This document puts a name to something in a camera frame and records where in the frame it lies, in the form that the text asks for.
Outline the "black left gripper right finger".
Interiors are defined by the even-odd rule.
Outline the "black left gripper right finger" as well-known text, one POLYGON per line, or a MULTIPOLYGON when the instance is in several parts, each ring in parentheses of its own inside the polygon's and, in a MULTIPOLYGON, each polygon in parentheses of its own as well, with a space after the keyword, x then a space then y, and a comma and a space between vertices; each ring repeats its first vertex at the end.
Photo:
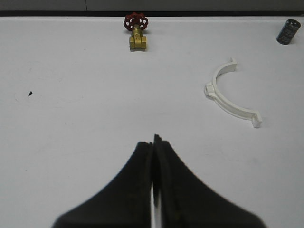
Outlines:
POLYGON ((168 141, 153 143, 153 196, 162 228, 264 228, 255 214, 199 180, 168 141))

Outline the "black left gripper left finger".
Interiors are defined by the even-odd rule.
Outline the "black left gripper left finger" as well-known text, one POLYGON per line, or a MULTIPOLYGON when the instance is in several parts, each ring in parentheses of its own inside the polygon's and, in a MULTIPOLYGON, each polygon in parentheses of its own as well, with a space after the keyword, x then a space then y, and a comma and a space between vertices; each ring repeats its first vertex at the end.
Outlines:
POLYGON ((153 146, 139 142, 128 162, 100 192, 61 215, 55 228, 149 228, 153 146))

